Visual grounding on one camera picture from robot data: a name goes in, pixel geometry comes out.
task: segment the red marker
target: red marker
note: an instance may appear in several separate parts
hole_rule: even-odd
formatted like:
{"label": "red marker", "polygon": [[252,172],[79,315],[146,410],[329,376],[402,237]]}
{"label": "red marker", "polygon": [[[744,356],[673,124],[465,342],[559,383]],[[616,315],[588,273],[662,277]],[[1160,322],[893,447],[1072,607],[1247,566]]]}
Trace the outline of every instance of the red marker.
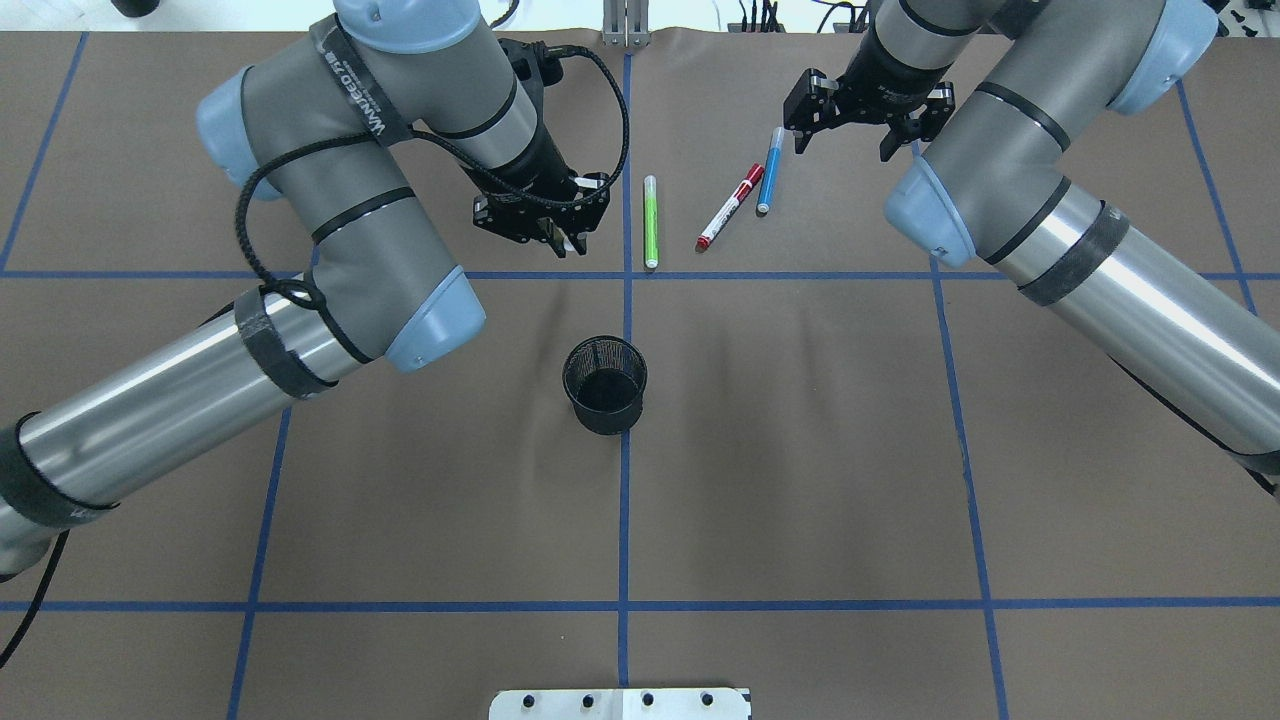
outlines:
{"label": "red marker", "polygon": [[707,229],[703,231],[703,234],[698,236],[698,245],[694,246],[694,250],[698,252],[707,252],[707,249],[716,241],[716,236],[719,234],[719,231],[724,229],[724,225],[728,224],[728,219],[733,217],[733,213],[736,213],[739,208],[742,206],[742,201],[746,200],[748,195],[751,195],[751,190],[755,187],[755,183],[760,182],[762,177],[764,177],[764,168],[762,168],[759,163],[753,163],[751,169],[748,170],[746,177],[742,178],[742,183],[739,184],[737,190],[733,191],[733,195],[724,201],[724,206],[721,208],[719,213],[716,213],[716,217],[712,218],[712,222],[707,225]]}

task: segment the black cable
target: black cable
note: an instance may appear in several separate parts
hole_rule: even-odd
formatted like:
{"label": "black cable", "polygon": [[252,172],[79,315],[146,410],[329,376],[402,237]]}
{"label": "black cable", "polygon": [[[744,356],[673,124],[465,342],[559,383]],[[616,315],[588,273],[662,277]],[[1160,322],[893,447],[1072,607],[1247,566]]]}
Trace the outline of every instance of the black cable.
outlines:
{"label": "black cable", "polygon": [[1258,487],[1266,491],[1267,495],[1280,497],[1276,496],[1276,484],[1266,479],[1266,477],[1263,477],[1262,473],[1258,473],[1257,470],[1249,470],[1248,468],[1245,468],[1244,471],[1248,473],[1249,477],[1253,478],[1253,482],[1258,483]]}
{"label": "black cable", "polygon": [[497,20],[489,23],[489,27],[490,28],[495,28],[495,27],[500,26],[502,23],[509,20],[511,15],[516,14],[516,8],[518,8],[518,6],[520,6],[520,0],[511,0],[511,5],[507,5],[507,12],[503,13],[502,15],[499,15]]}
{"label": "black cable", "polygon": [[818,4],[827,5],[827,14],[822,17],[822,22],[818,23],[818,29],[815,32],[822,32],[822,28],[827,27],[827,19],[831,18],[831,14],[835,13],[836,9],[838,8],[849,8],[850,15],[858,12],[858,9],[854,8],[852,3],[818,3]]}
{"label": "black cable", "polygon": [[236,202],[236,240],[239,242],[241,254],[244,255],[244,260],[248,263],[250,269],[253,270],[257,279],[262,281],[262,287],[265,290],[276,292],[289,302],[307,310],[320,310],[325,304],[324,293],[320,292],[319,287],[306,281],[276,278],[270,270],[266,269],[265,265],[262,265],[262,261],[257,258],[257,252],[253,251],[253,243],[248,238],[248,204],[253,200],[253,191],[257,188],[259,183],[261,183],[262,178],[266,176],[300,158],[306,158],[307,155],[320,152],[321,150],[346,147],[348,145],[371,142],[372,140],[372,135],[362,132],[303,145],[302,147],[296,147],[283,155],[273,158],[265,165],[253,170],[248,179],[244,181],[244,187],[241,188],[239,200]]}
{"label": "black cable", "polygon": [[9,644],[5,646],[4,652],[0,652],[0,667],[8,665],[9,659],[18,650],[18,644],[22,643],[22,638],[31,629],[31,624],[36,621],[36,614],[40,612],[40,606],[45,603],[45,593],[49,592],[49,583],[54,580],[54,571],[58,570],[58,561],[63,557],[63,548],[67,547],[67,536],[69,534],[70,530],[63,530],[58,536],[58,541],[54,542],[54,552],[49,556],[49,564],[45,565],[45,574],[41,575],[40,584],[36,587],[36,597],[31,598],[31,607],[27,609],[27,614],[22,618],[22,623],[18,624],[18,629],[9,638]]}
{"label": "black cable", "polygon": [[453,155],[454,158],[461,160],[465,165],[467,165],[477,174],[480,174],[480,177],[497,184],[508,193],[520,197],[521,200],[527,200],[529,202],[535,202],[544,208],[552,208],[556,210],[568,209],[568,208],[581,208],[582,205],[586,205],[588,202],[591,202],[593,200],[603,195],[605,190],[608,190],[613,183],[618,181],[620,177],[622,177],[622,170],[627,164],[627,154],[631,151],[631,118],[630,114],[627,113],[627,100],[622,95],[622,88],[618,87],[618,81],[613,78],[613,73],[609,72],[608,65],[605,65],[604,60],[602,60],[600,56],[593,53],[591,50],[577,45],[557,45],[553,47],[548,47],[547,50],[549,53],[561,51],[562,58],[575,58],[575,56],[586,58],[588,60],[595,63],[595,67],[598,67],[600,72],[604,74],[604,79],[609,81],[609,88],[613,90],[613,96],[618,100],[618,110],[622,114],[622,150],[621,152],[618,152],[618,164],[613,168],[613,172],[604,179],[604,184],[602,184],[595,191],[588,193],[580,200],[550,200],[549,197],[539,197],[495,176],[492,170],[481,165],[479,160],[476,160],[475,158],[468,155],[465,150],[462,150],[457,145],[453,145],[448,140],[444,140],[438,135],[424,132],[420,129],[413,129],[412,132],[415,138],[425,140],[431,145],[442,147],[449,155]]}
{"label": "black cable", "polygon": [[[631,115],[627,111],[627,100],[626,96],[622,95],[622,88],[618,87],[618,81],[613,77],[613,73],[609,72],[608,65],[604,64],[604,60],[600,59],[599,55],[596,55],[595,53],[593,53],[586,47],[581,47],[577,45],[557,45],[553,47],[548,47],[547,50],[548,53],[553,54],[557,58],[586,58],[588,60],[591,60],[595,64],[595,67],[600,69],[600,73],[604,74],[604,79],[609,82],[609,88],[613,90],[613,96],[618,101],[618,110],[622,115],[622,149],[618,152],[618,164],[617,167],[613,168],[613,172],[604,179],[604,183],[593,192],[585,195],[579,200],[552,200],[549,197],[539,197],[536,195],[525,191],[524,188],[516,187],[508,183],[507,181],[502,179],[492,170],[481,165],[479,160],[476,160],[465,150],[462,150],[457,145],[453,145],[448,140],[444,140],[438,135],[424,132],[415,128],[410,128],[410,132],[417,140],[425,140],[433,145],[444,149],[447,152],[461,160],[466,167],[471,168],[489,182],[497,184],[508,193],[520,197],[521,200],[526,200],[529,202],[534,202],[544,208],[550,208],[556,210],[570,209],[570,208],[580,209],[582,205],[600,197],[605,191],[608,191],[611,186],[613,186],[613,183],[618,181],[620,177],[622,177],[622,170],[623,168],[626,168],[627,164],[627,154],[631,152]],[[307,310],[321,310],[325,306],[325,297],[324,293],[320,292],[319,287],[307,281],[301,281],[294,278],[276,278],[275,275],[271,274],[270,270],[266,269],[265,265],[262,265],[262,261],[257,258],[257,252],[255,252],[253,250],[253,243],[248,238],[248,206],[250,202],[253,200],[253,191],[257,188],[259,183],[261,183],[265,177],[283,168],[284,165],[294,160],[298,160],[301,158],[306,158],[307,155],[311,155],[314,152],[320,152],[321,150],[332,150],[334,147],[346,147],[348,145],[358,145],[361,142],[370,142],[372,140],[374,140],[372,135],[362,132],[356,135],[334,137],[330,140],[321,140],[319,142],[312,142],[310,145],[303,145],[302,147],[289,150],[283,155],[273,158],[261,168],[253,170],[253,173],[250,174],[248,179],[244,181],[244,187],[241,188],[239,200],[236,202],[236,240],[239,242],[241,254],[244,255],[244,260],[248,263],[250,269],[252,269],[253,274],[257,275],[260,281],[262,281],[264,290],[269,292],[276,292],[289,302],[293,302],[294,305],[305,307]]]}

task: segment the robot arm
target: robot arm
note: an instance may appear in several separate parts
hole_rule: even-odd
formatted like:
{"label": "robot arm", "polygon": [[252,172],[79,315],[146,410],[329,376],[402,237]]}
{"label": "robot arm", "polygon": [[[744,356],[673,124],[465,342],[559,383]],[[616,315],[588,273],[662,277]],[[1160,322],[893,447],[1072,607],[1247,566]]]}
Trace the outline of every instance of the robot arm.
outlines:
{"label": "robot arm", "polygon": [[324,145],[255,191],[288,199],[317,264],[291,290],[250,290],[187,337],[0,430],[0,582],[60,530],[362,364],[385,356],[412,372],[480,331],[484,310],[387,149],[421,135],[411,122],[485,168],[468,169],[483,191],[477,225],[561,256],[566,237],[586,251],[605,177],[573,173],[541,117],[564,49],[499,44],[475,0],[334,5],[310,37],[241,70],[197,114],[238,184]]}
{"label": "robot arm", "polygon": [[[1015,42],[943,129],[950,110],[929,95],[988,22]],[[936,135],[890,223],[950,266],[989,263],[1275,495],[1262,475],[1280,474],[1280,334],[1055,168],[1102,111],[1155,102],[1216,28],[1199,0],[884,0],[846,73],[806,70],[783,117],[797,150],[845,122],[890,124],[882,154],[914,140],[895,123]]]}

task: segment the mesh cup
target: mesh cup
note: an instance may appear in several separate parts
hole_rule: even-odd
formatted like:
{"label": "mesh cup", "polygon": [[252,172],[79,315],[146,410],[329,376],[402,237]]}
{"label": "mesh cup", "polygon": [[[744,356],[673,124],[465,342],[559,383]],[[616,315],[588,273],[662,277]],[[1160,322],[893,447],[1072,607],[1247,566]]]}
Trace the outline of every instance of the mesh cup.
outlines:
{"label": "mesh cup", "polygon": [[584,340],[564,360],[564,393],[582,427],[616,436],[640,419],[649,370],[627,341],[613,336]]}

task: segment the black cable in background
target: black cable in background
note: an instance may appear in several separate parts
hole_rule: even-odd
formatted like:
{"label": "black cable in background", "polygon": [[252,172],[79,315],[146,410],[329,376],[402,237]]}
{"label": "black cable in background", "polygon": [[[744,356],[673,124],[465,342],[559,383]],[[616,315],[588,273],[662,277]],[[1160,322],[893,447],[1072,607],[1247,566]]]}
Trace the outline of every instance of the black cable in background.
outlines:
{"label": "black cable in background", "polygon": [[45,574],[41,575],[40,584],[36,587],[36,597],[31,598],[31,607],[27,609],[27,614],[23,615],[18,629],[9,638],[9,644],[5,646],[4,652],[0,652],[0,667],[4,667],[9,662],[14,651],[18,650],[18,644],[22,643],[22,638],[31,629],[31,624],[36,621],[36,614],[40,612],[40,606],[45,603],[45,593],[49,592],[49,583],[54,580],[54,571],[58,570],[58,561],[63,557],[63,548],[67,547],[67,536],[69,534],[70,530],[63,530],[58,536],[58,541],[54,542],[54,552],[49,556],[49,564],[45,565]]}
{"label": "black cable in background", "polygon": [[822,32],[822,28],[827,27],[827,19],[831,18],[831,14],[835,13],[838,8],[849,8],[850,24],[852,24],[854,15],[855,13],[858,13],[858,8],[854,8],[852,3],[822,3],[820,0],[813,0],[813,1],[818,3],[819,5],[827,5],[827,14],[822,17],[822,22],[818,23],[818,29],[815,32]]}
{"label": "black cable in background", "polygon": [[495,27],[500,26],[502,23],[509,20],[511,15],[516,14],[516,8],[518,8],[518,6],[520,6],[520,0],[511,0],[511,5],[507,5],[507,12],[503,13],[502,15],[499,15],[497,20],[489,23],[489,27],[490,28],[495,28]]}

